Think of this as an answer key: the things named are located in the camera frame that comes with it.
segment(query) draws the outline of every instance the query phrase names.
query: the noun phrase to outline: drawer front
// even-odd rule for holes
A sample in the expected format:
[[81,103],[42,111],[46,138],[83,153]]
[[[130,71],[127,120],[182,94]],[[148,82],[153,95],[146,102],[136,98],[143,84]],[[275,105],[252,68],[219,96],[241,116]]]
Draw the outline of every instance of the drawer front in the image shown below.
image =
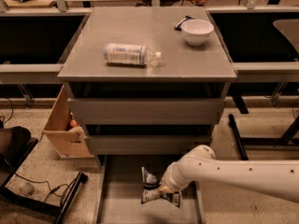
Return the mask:
[[210,136],[86,136],[85,142],[94,155],[181,154],[197,142],[208,144]]
[[217,124],[219,99],[69,99],[81,124]]

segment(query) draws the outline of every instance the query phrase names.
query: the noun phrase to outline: plastic bottle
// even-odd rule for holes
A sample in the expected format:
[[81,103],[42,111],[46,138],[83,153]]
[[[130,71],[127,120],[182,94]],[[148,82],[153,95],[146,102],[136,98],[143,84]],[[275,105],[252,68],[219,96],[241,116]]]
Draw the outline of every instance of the plastic bottle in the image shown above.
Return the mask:
[[161,58],[161,52],[142,45],[106,43],[104,45],[104,59],[107,63],[126,63],[147,65]]

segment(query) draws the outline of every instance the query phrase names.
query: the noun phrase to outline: floor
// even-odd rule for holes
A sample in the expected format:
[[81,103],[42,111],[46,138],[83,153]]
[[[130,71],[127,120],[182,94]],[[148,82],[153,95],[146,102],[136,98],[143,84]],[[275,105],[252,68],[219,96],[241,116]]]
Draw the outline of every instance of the floor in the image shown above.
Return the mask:
[[[279,107],[273,107],[267,98],[245,98],[249,114],[242,115],[235,108],[232,100],[228,99],[221,121],[212,134],[211,147],[216,152],[217,159],[240,160],[232,129],[228,125],[229,114],[234,114],[241,136],[280,136],[293,122],[294,116],[299,113],[296,101],[296,97],[281,99]],[[36,100],[31,108],[26,108],[26,105],[20,100],[13,101],[13,104],[14,113],[11,120],[6,123],[6,127],[21,125],[28,128],[33,137],[39,139],[39,143],[18,170],[18,174],[35,181],[48,180],[53,188],[63,183],[69,184],[78,172],[83,172],[89,177],[89,180],[80,186],[75,200],[64,217],[64,223],[93,223],[95,206],[100,194],[99,181],[101,178],[101,171],[95,159],[62,159],[48,138],[41,136],[50,115],[52,101]],[[9,102],[0,103],[1,115],[7,119],[10,112]],[[299,157],[299,151],[283,150],[248,150],[248,154],[250,160],[284,160],[298,159]],[[19,193],[19,186],[23,182],[22,179],[14,176],[7,186]],[[49,193],[47,185],[33,185],[35,190],[31,198],[43,201]],[[62,193],[63,190],[63,188],[58,190],[57,194]],[[241,221],[244,224],[299,223],[299,205],[297,203],[212,182],[202,183],[202,194],[206,224],[234,224]],[[59,198],[50,195],[47,202],[57,204]],[[152,205],[155,205],[155,201],[151,204],[145,203],[144,208]],[[0,203],[0,210],[0,223],[44,224],[52,222],[52,217],[6,203]]]

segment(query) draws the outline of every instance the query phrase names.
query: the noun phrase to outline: white bowl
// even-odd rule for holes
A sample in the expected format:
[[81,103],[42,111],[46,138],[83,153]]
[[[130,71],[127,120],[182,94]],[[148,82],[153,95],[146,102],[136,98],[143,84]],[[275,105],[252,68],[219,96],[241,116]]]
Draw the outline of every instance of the white bowl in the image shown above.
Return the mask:
[[181,25],[183,38],[193,46],[202,45],[209,39],[213,31],[213,24],[204,20],[187,20]]

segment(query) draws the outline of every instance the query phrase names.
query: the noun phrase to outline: cardboard box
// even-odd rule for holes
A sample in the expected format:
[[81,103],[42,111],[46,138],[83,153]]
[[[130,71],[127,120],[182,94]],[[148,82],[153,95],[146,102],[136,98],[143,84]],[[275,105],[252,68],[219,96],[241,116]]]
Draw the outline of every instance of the cardboard box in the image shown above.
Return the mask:
[[91,158],[93,155],[87,149],[83,129],[77,127],[73,132],[67,130],[71,119],[67,99],[67,90],[62,87],[43,134],[49,138],[62,158]]

